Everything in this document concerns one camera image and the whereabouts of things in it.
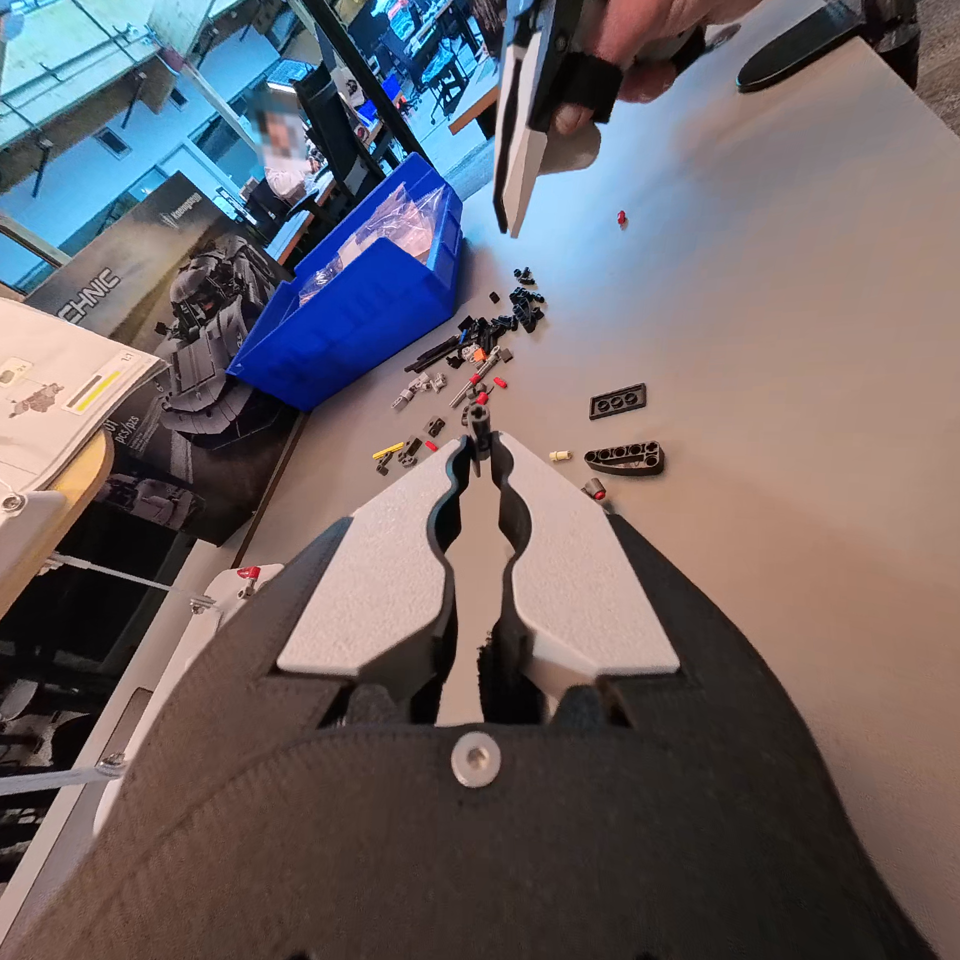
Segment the white book stand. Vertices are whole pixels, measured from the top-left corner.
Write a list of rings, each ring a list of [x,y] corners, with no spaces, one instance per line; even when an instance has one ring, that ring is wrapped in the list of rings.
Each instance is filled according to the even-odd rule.
[[[238,599],[241,581],[234,571],[245,567],[244,537],[241,532],[223,547],[197,542],[189,549],[76,760],[64,770],[30,768],[2,780],[6,813],[28,810],[30,794],[54,794],[10,879],[2,883],[2,930],[25,910],[25,903],[47,900],[75,868],[106,821],[120,778],[186,669],[217,630],[282,571],[281,563],[259,562],[255,593]]]

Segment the open instruction book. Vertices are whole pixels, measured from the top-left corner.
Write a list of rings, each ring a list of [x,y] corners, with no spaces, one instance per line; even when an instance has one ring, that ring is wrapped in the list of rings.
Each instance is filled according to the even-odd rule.
[[[162,358],[1,301],[2,495],[43,489]]]

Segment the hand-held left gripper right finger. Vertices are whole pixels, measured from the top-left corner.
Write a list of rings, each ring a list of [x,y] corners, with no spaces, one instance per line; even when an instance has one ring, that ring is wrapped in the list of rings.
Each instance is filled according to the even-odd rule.
[[[613,516],[509,433],[490,437],[512,554],[480,652],[481,705],[540,706],[573,688],[677,676],[680,658]]]

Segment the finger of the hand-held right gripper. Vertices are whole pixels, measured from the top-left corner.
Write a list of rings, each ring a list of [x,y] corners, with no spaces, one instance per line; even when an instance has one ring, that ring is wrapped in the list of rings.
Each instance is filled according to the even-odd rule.
[[[510,165],[510,150],[513,134],[517,126],[520,82],[525,48],[514,42],[512,35],[506,37],[510,43],[505,47],[501,61],[499,100],[496,116],[494,166],[493,166],[493,210],[501,234],[508,232],[506,211],[506,184]]]
[[[516,238],[520,235],[537,177],[541,173],[552,118],[557,108],[558,59],[547,33],[525,34],[520,39],[513,33],[506,33],[501,62],[505,47],[510,43],[506,39],[509,36],[518,46],[525,48],[506,183],[508,231],[503,233]]]

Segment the cluster of black lego beams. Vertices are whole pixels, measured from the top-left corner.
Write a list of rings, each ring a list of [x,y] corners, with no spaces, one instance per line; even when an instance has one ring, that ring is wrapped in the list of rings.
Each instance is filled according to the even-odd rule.
[[[509,294],[510,313],[503,314],[490,321],[494,335],[502,335],[505,331],[524,330],[533,334],[540,321],[545,317],[544,305],[546,299],[537,289],[530,268],[514,269],[513,276],[516,286]]]

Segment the person's right hand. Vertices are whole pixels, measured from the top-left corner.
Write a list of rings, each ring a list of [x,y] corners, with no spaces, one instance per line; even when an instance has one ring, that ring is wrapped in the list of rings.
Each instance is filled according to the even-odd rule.
[[[691,28],[727,25],[759,5],[757,1],[585,2],[573,37],[574,48],[623,71],[618,99],[649,104],[673,85],[670,63],[640,62],[642,50],[677,38]]]

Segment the black pole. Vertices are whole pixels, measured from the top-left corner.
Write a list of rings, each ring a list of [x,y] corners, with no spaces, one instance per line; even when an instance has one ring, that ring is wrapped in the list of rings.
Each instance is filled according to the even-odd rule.
[[[387,95],[382,83],[358,49],[337,12],[325,1],[287,1],[307,32],[314,35],[320,48],[320,58],[336,63],[357,82],[365,98],[373,104],[378,127],[371,135],[371,149],[375,160],[387,160],[397,166],[400,151],[404,158],[414,154],[435,168],[426,149],[414,133],[394,100]]]

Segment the black curved lego beam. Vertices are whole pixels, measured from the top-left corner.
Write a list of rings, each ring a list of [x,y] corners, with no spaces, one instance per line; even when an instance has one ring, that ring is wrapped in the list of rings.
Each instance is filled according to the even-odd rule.
[[[657,476],[666,466],[665,451],[653,440],[591,449],[582,459],[597,474],[626,477]]]

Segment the pile of black lego pieces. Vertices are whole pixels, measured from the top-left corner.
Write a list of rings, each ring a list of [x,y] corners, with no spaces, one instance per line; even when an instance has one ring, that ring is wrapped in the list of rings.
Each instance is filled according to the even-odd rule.
[[[458,325],[457,332],[430,347],[403,367],[405,373],[421,374],[434,364],[447,359],[471,360],[477,351],[489,355],[499,340],[508,332],[516,332],[520,320],[515,315],[501,315],[491,319],[467,316]]]

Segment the blue plastic bin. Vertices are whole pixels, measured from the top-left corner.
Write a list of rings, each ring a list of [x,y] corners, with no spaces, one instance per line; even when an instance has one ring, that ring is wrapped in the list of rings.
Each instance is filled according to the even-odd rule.
[[[306,283],[400,186],[413,201],[440,191],[426,259],[378,238],[300,304]],[[462,210],[450,184],[420,154],[409,154],[295,266],[293,280],[280,283],[227,373],[309,412],[435,330],[454,313]]]

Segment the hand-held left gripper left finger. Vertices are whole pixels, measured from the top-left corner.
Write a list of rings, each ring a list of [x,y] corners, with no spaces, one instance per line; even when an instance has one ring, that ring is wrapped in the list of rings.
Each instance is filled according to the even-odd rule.
[[[472,441],[451,439],[348,519],[275,663],[285,674],[421,690],[454,612],[446,551],[459,536]]]

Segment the long grey lego axle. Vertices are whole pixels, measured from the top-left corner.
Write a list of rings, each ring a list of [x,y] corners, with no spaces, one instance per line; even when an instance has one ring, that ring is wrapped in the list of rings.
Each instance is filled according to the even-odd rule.
[[[501,351],[499,347],[494,348],[490,354],[486,357],[486,360],[476,369],[474,374],[468,379],[468,381],[463,385],[462,389],[459,390],[454,397],[450,400],[450,408],[455,408],[460,404],[468,394],[474,390],[477,385],[484,380],[487,373],[489,373],[495,366],[498,365],[501,359]]]

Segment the dark printed lego box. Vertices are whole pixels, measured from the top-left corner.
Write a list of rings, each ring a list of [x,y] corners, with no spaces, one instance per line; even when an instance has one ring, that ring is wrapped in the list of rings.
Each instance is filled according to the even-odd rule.
[[[97,501],[215,546],[255,516],[300,415],[229,368],[289,278],[177,173],[26,296],[163,364],[105,422]]]

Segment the black lego plate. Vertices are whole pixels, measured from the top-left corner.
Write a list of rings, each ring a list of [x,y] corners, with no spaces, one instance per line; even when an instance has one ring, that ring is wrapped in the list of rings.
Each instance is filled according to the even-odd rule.
[[[625,388],[609,390],[592,396],[589,400],[590,421],[606,419],[626,412],[642,410],[647,404],[646,384],[636,383]]]

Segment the cluster of dark grey connectors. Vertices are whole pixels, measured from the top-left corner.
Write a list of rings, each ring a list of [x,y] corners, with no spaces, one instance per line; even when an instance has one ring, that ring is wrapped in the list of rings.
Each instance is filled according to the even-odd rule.
[[[373,459],[375,462],[375,471],[381,476],[388,475],[390,464],[394,461],[396,461],[405,470],[413,468],[419,462],[422,454],[425,452],[433,453],[424,447],[423,441],[430,440],[436,444],[437,447],[439,447],[438,438],[445,427],[446,421],[442,417],[431,417],[423,429],[404,440],[405,446],[401,451],[393,454],[388,459],[385,458],[381,461],[376,461]]]

